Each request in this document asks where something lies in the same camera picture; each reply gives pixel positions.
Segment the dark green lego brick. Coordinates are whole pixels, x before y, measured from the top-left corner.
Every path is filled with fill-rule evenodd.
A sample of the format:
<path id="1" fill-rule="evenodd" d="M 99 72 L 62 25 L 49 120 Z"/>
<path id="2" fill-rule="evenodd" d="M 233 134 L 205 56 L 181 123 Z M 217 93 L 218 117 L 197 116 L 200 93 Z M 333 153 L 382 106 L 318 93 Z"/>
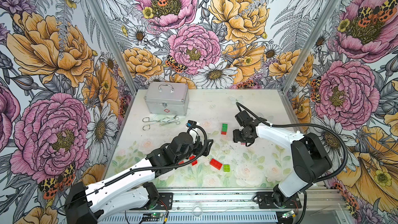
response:
<path id="1" fill-rule="evenodd" d="M 223 124 L 222 124 L 222 129 L 221 129 L 221 131 L 227 133 L 227 131 L 228 131 L 228 124 L 223 123 Z"/>

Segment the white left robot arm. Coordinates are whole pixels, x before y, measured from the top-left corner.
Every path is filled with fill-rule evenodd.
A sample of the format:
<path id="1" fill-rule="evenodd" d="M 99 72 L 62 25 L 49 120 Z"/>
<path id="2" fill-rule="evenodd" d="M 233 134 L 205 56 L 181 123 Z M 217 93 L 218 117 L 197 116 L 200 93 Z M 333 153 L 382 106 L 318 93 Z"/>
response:
<path id="1" fill-rule="evenodd" d="M 195 121 L 170 143 L 154 149 L 130 168 L 97 183 L 71 186 L 62 206 L 68 224 L 97 224 L 128 209 L 151 209 L 160 195 L 152 180 L 208 156 L 213 140 Z"/>

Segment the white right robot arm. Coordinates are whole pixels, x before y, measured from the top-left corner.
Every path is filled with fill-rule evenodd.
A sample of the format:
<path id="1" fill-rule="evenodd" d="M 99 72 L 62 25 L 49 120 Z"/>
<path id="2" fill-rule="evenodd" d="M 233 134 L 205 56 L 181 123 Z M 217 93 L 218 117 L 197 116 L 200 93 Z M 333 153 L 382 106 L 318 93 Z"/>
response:
<path id="1" fill-rule="evenodd" d="M 276 207 L 285 207 L 293 197 L 311 187 L 332 168 L 332 161 L 317 135 L 289 131 L 276 124 L 252 118 L 247 111 L 239 112 L 235 119 L 241 128 L 233 131 L 233 142 L 248 147 L 260 138 L 291 151 L 293 172 L 273 189 L 272 198 Z"/>

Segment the long red lego brick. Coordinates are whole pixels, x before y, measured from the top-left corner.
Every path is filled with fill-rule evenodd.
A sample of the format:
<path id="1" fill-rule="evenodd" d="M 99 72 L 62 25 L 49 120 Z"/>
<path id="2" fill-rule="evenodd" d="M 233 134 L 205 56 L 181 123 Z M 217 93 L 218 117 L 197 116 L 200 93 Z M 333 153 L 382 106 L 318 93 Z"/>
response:
<path id="1" fill-rule="evenodd" d="M 211 159 L 210 163 L 209 163 L 213 168 L 217 169 L 217 170 L 221 170 L 221 168 L 223 167 L 223 164 L 221 162 L 219 162 L 216 159 Z"/>

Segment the lime green lego brick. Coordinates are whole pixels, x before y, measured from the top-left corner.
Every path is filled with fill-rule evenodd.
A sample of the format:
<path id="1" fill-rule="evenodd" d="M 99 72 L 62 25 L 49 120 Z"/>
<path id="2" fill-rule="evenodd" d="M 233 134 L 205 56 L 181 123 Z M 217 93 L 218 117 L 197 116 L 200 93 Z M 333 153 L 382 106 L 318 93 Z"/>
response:
<path id="1" fill-rule="evenodd" d="M 224 164 L 223 165 L 223 171 L 224 172 L 230 172 L 231 171 L 230 165 L 229 164 Z"/>

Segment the steel surgical scissors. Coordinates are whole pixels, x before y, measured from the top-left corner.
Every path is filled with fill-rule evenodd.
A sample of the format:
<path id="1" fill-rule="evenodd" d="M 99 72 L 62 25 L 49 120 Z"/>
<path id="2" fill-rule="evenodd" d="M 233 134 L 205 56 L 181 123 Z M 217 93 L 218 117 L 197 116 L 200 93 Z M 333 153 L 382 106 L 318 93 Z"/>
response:
<path id="1" fill-rule="evenodd" d="M 151 118 L 151 117 L 144 117 L 142 119 L 142 122 L 163 122 L 163 123 L 167 123 L 167 122 L 173 122 L 173 121 L 179 121 L 179 117 L 174 116 L 174 117 L 163 117 L 160 119 L 156 119 L 155 117 Z"/>

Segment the steel forceps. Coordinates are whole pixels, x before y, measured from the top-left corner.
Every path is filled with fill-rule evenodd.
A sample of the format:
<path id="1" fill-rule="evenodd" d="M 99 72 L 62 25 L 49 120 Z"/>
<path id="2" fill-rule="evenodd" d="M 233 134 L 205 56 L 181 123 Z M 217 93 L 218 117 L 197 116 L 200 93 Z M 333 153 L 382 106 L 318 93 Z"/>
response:
<path id="1" fill-rule="evenodd" d="M 180 121 L 179 121 L 179 120 L 166 121 L 166 122 L 162 122 L 162 121 L 149 121 L 148 123 L 146 123 L 146 124 L 143 125 L 142 130 L 143 130 L 143 131 L 149 131 L 153 125 L 157 125 L 157 126 L 162 127 L 162 126 L 171 125 L 171 124 L 180 125 Z"/>

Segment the silver metal case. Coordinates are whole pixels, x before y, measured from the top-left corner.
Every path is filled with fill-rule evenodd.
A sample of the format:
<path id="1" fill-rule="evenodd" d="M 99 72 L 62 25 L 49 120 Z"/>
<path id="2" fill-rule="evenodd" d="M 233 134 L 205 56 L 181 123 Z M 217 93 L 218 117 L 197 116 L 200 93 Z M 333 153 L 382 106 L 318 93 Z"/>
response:
<path id="1" fill-rule="evenodd" d="M 185 116 L 189 104 L 189 87 L 182 83 L 152 82 L 144 99 L 151 114 Z"/>

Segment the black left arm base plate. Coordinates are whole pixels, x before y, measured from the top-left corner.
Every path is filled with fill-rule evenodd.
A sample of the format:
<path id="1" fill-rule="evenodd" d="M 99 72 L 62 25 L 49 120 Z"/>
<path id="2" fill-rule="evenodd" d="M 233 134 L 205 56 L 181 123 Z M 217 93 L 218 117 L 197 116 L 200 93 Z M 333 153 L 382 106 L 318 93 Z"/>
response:
<path id="1" fill-rule="evenodd" d="M 145 205 L 147 210 L 171 210 L 173 206 L 174 194 L 171 192 L 161 192 L 151 196 Z"/>

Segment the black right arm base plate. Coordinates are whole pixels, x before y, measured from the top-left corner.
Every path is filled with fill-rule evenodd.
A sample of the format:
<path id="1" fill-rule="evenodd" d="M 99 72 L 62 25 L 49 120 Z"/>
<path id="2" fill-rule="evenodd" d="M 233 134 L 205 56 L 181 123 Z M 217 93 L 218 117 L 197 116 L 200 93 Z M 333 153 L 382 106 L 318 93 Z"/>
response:
<path id="1" fill-rule="evenodd" d="M 258 204 L 259 209 L 302 208 L 298 194 L 285 197 L 283 194 L 277 192 L 260 191 L 255 194 L 252 200 Z"/>

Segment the aluminium front rail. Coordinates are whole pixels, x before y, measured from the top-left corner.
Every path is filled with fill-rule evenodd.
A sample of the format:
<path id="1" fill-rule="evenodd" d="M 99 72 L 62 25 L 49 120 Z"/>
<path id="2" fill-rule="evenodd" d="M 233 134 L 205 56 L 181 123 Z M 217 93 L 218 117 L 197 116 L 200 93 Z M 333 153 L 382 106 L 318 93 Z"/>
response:
<path id="1" fill-rule="evenodd" d="M 270 189 L 159 189 L 158 193 L 151 193 L 144 187 L 129 190 L 127 192 L 112 196 L 110 190 L 103 189 L 97 194 L 87 196 L 87 201 L 93 212 L 103 209 L 105 213 L 114 211 L 119 213 L 129 209 L 146 209 L 151 196 L 161 192 L 174 194 L 173 206 L 169 211 L 188 211 L 199 207 L 205 211 L 249 211 L 258 210 L 258 204 L 252 199 L 257 192 L 270 191 Z M 310 188 L 307 194 L 298 194 L 302 208 L 274 209 L 285 211 L 287 209 L 310 211 L 334 211 L 346 210 L 346 204 L 337 190 L 324 188 Z"/>

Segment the aluminium frame post right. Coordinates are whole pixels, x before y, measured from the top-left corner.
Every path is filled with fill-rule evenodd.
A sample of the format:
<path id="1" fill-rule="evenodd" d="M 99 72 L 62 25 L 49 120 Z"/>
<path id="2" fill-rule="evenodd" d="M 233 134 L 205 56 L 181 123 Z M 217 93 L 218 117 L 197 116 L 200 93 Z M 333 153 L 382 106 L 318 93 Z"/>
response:
<path id="1" fill-rule="evenodd" d="M 315 22 L 315 25 L 312 28 L 308 39 L 306 40 L 303 48 L 301 49 L 300 55 L 298 56 L 298 59 L 296 60 L 295 65 L 292 67 L 291 72 L 289 73 L 283 86 L 281 87 L 282 93 L 286 94 L 288 92 L 289 87 L 291 86 L 293 81 L 296 79 L 299 71 L 301 70 L 301 67 L 304 65 L 305 61 L 307 60 L 307 57 L 309 56 L 309 54 L 312 50 L 314 42 L 321 34 L 321 32 L 322 32 L 321 28 L 326 25 L 333 10 L 336 8 L 337 4 L 340 1 L 341 0 L 328 0 L 325 4 L 325 8 L 320 11 L 319 18 Z"/>

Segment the aluminium frame post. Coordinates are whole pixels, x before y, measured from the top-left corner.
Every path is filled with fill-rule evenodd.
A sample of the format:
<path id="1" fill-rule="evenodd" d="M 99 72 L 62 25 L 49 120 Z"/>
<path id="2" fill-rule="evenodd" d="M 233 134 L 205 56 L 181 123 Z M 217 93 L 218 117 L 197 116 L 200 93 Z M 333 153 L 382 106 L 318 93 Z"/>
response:
<path id="1" fill-rule="evenodd" d="M 95 17 L 102 33 L 104 34 L 105 40 L 107 41 L 112 54 L 114 55 L 121 72 L 124 76 L 124 79 L 134 96 L 137 94 L 137 86 L 131 76 L 131 72 L 126 65 L 126 62 L 122 56 L 122 51 L 119 48 L 119 45 L 114 37 L 112 29 L 108 23 L 105 13 L 102 10 L 102 6 L 98 0 L 86 0 L 90 6 L 91 14 Z"/>
<path id="2" fill-rule="evenodd" d="M 304 65 L 305 61 L 307 60 L 307 57 L 309 56 L 309 54 L 312 50 L 314 42 L 321 34 L 321 32 L 322 32 L 321 28 L 326 25 L 333 10 L 336 8 L 337 4 L 340 1 L 341 0 L 328 0 L 325 4 L 325 8 L 320 11 L 319 18 L 315 22 L 315 25 L 312 28 L 308 39 L 306 40 L 303 48 L 301 49 L 300 55 L 298 56 L 298 59 L 296 60 L 295 65 L 292 67 L 291 72 L 289 73 L 283 86 L 281 87 L 282 93 L 286 94 L 288 92 L 289 87 L 291 86 L 293 81 L 296 79 L 299 71 L 301 70 L 301 67 Z"/>

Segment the aluminium frame post left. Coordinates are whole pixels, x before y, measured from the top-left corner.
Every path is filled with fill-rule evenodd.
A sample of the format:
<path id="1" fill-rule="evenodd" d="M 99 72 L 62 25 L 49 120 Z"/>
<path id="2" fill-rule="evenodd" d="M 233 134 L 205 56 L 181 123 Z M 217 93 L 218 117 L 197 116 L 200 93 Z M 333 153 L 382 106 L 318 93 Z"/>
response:
<path id="1" fill-rule="evenodd" d="M 126 65 L 126 62 L 122 56 L 122 51 L 119 48 L 119 45 L 114 37 L 112 29 L 108 23 L 105 13 L 102 10 L 102 6 L 98 0 L 86 0 L 90 6 L 91 14 L 95 17 L 102 33 L 104 34 L 105 40 L 107 41 L 112 54 L 114 55 L 121 72 L 124 76 L 124 79 L 134 96 L 137 94 L 137 86 L 131 76 L 131 72 Z"/>

